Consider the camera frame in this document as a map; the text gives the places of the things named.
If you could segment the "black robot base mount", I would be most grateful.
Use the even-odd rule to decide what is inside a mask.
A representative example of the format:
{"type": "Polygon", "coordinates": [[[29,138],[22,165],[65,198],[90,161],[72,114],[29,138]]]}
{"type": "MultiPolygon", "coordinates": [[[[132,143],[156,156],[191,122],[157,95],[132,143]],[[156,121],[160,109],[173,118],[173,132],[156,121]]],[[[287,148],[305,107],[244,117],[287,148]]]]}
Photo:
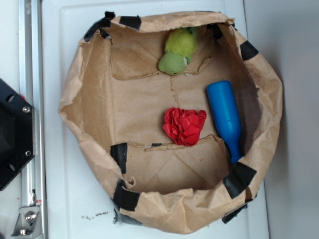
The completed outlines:
{"type": "Polygon", "coordinates": [[[0,81],[0,189],[34,157],[33,106],[0,81]]]}

